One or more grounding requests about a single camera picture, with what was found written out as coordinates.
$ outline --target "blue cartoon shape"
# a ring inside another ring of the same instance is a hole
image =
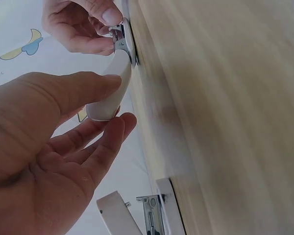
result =
[[[33,55],[37,52],[39,43],[43,40],[41,33],[37,29],[31,29],[31,40],[23,47],[17,48],[5,55],[0,56],[2,60],[12,60],[19,56],[22,52],[26,52],[27,55]]]
[[[38,51],[39,43],[43,40],[43,38],[38,38],[34,42],[25,45],[22,47],[22,51],[26,52],[27,55],[33,55]]]

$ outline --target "fingernail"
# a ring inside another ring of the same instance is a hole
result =
[[[113,90],[117,90],[119,88],[119,86],[121,85],[122,83],[122,80],[121,80],[121,77],[120,76],[117,76],[117,75],[105,75],[104,76],[108,81],[109,83],[112,85],[113,87]]]
[[[113,26],[121,22],[122,14],[117,9],[111,7],[103,13],[102,19],[107,25]]]

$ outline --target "light wood surface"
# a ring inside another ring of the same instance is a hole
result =
[[[189,235],[294,235],[294,0],[129,0],[151,179]]]

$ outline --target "finger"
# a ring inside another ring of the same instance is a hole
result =
[[[83,149],[91,140],[103,132],[107,122],[85,120],[76,128],[56,136],[47,142],[49,151],[56,152],[61,156]]]
[[[81,110],[83,110],[83,108],[84,108],[84,106],[83,106],[83,107],[80,107],[80,108],[78,108],[78,109],[76,109],[76,110],[74,110],[74,111],[72,111],[72,112],[70,112],[70,113],[68,113],[68,114],[64,114],[64,115],[62,115],[62,117],[61,117],[61,119],[60,119],[60,121],[59,121],[59,123],[58,123],[58,125],[57,125],[57,128],[58,128],[59,126],[61,126],[64,122],[70,120],[70,119],[73,118],[75,115],[77,115]]]
[[[105,25],[117,25],[122,20],[122,13],[112,0],[73,0]]]
[[[14,80],[14,83],[19,83],[23,90],[31,91],[32,88],[33,95],[41,94],[42,98],[53,101],[50,108],[64,115],[85,104],[107,98],[119,88],[121,78],[117,75],[100,76],[93,72],[63,76],[31,73]]]
[[[124,123],[125,123],[124,135],[123,135],[123,141],[125,141],[126,138],[128,137],[128,135],[135,128],[137,120],[136,120],[135,116],[133,114],[131,114],[131,113],[122,114],[120,116],[120,118],[122,118]],[[102,139],[103,138],[100,138],[98,141],[96,141],[92,145],[88,146],[87,148],[85,148],[85,149],[83,149],[83,150],[81,150],[79,152],[70,154],[66,158],[66,161],[67,162],[75,162],[75,163],[78,163],[78,164],[82,164],[96,150],[98,145],[102,142]]]
[[[96,29],[97,34],[102,35],[102,36],[109,34],[109,27],[105,26],[103,23],[101,23],[95,17],[89,17],[88,20]]]
[[[66,23],[56,23],[49,27],[49,31],[69,52],[98,54],[113,49],[112,38],[81,36],[74,27]]]
[[[102,141],[82,166],[91,175],[95,186],[98,186],[108,172],[123,142],[125,123],[120,117],[112,119],[102,136]]]
[[[85,32],[87,33],[89,37],[92,37],[92,38],[101,37],[97,34],[97,31],[95,27],[93,26],[93,24],[91,24],[88,20],[83,22],[81,26],[83,27],[83,29],[85,30]]]

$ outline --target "white bracket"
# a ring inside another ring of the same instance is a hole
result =
[[[156,181],[158,195],[138,197],[143,202],[147,235],[185,235],[170,180]],[[111,235],[142,235],[127,206],[116,191],[99,200],[97,206]]]

